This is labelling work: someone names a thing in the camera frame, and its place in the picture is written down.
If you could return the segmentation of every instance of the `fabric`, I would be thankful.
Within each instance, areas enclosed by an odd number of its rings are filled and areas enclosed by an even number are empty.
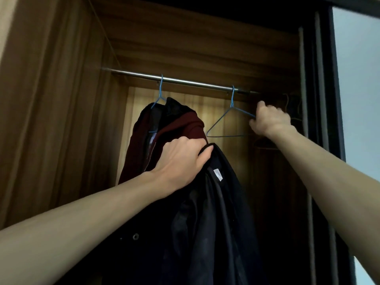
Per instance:
[[[206,138],[193,110],[171,98],[160,106],[150,161],[141,144],[149,138],[151,104],[133,128],[120,182],[153,169],[166,142]],[[104,285],[267,284],[244,192],[215,144],[192,183],[142,210],[106,240],[106,248]]]

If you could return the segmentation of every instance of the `clothing label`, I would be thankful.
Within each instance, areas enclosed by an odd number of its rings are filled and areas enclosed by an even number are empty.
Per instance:
[[[218,177],[219,181],[223,180],[223,177],[221,176],[219,169],[215,169],[214,173],[215,173],[216,177]]]

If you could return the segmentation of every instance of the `maroon hoodie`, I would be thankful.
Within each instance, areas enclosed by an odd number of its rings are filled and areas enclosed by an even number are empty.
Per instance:
[[[155,168],[165,143],[185,136],[189,139],[204,138],[204,124],[196,112],[188,106],[183,106],[168,97],[165,105],[156,104],[162,110],[158,132],[150,146],[149,154],[145,157],[144,144],[150,127],[151,106],[146,106],[133,126],[131,140],[126,152],[125,163],[120,175],[119,184],[126,182],[144,171]]]

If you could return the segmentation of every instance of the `metal wire hanger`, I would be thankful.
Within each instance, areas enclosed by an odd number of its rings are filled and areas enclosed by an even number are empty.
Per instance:
[[[157,98],[157,100],[154,102],[154,104],[150,107],[151,109],[153,109],[153,107],[157,104],[157,102],[161,99],[161,100],[164,100],[166,102],[166,99],[162,96],[162,91],[161,91],[161,87],[162,87],[162,81],[164,80],[164,76],[161,74],[161,82],[160,82],[160,88],[159,88],[159,97]]]
[[[212,128],[214,128],[214,126],[232,109],[235,109],[235,110],[238,110],[246,115],[249,115],[251,116],[252,118],[256,118],[255,115],[252,115],[251,113],[248,113],[240,108],[236,108],[234,106],[234,93],[235,93],[235,87],[232,86],[232,96],[231,96],[231,105],[230,105],[230,108],[227,109],[227,111],[218,119],[218,121],[216,121],[216,123],[214,125],[211,126],[211,128],[207,131],[206,133],[206,136],[207,137],[212,137],[212,138],[222,138],[222,137],[245,137],[245,136],[251,136],[251,135],[227,135],[227,136],[209,136],[209,132],[211,131]]]

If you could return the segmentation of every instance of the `closet rod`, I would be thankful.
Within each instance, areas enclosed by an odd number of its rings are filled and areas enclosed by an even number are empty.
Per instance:
[[[140,78],[140,79],[146,79],[146,80],[152,80],[152,81],[158,81],[158,82],[161,81],[161,76],[156,76],[156,75],[149,75],[149,74],[130,72],[130,71],[122,71],[122,70],[116,70],[116,69],[110,69],[110,68],[103,68],[103,70],[110,71],[110,72],[116,73],[116,74],[122,74],[122,75],[131,76],[131,77],[136,77],[136,78]],[[232,87],[219,86],[219,85],[201,83],[201,82],[195,82],[195,81],[189,81],[189,80],[181,80],[181,79],[163,77],[162,82],[185,85],[185,86],[192,86],[192,87],[199,87],[199,88],[214,89],[214,90],[219,90],[219,91],[231,91],[232,92]],[[238,88],[235,88],[235,93],[240,93],[240,94],[245,94],[245,95],[259,94],[259,92],[243,91],[243,90],[240,90]]]

